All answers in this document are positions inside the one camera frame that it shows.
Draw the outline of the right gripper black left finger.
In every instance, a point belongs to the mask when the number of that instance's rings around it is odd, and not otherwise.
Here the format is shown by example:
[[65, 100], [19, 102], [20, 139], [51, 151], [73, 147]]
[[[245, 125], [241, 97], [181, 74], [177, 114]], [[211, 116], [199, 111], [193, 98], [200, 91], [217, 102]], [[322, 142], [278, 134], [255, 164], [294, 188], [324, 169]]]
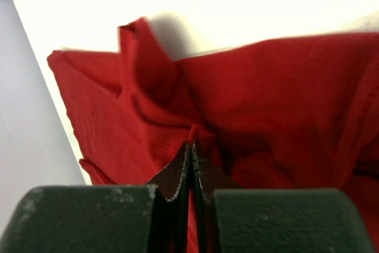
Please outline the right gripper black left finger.
[[18, 203], [2, 252], [185, 252], [190, 145], [143, 185], [47, 186]]

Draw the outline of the red t-shirt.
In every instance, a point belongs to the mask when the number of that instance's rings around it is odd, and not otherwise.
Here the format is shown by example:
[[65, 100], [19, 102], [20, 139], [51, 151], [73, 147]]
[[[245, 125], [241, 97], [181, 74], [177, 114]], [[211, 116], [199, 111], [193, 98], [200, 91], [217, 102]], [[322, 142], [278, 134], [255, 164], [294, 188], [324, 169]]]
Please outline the red t-shirt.
[[143, 184], [196, 141], [247, 188], [338, 188], [378, 243], [378, 34], [173, 61], [144, 18], [120, 50], [47, 58], [95, 185]]

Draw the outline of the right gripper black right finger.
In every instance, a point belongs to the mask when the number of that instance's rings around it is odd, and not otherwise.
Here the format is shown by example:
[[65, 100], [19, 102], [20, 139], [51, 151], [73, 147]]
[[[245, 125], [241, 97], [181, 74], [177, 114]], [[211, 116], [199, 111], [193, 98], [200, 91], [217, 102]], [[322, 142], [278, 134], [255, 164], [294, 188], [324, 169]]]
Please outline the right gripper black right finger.
[[200, 252], [374, 252], [357, 208], [336, 189], [239, 187], [192, 146]]

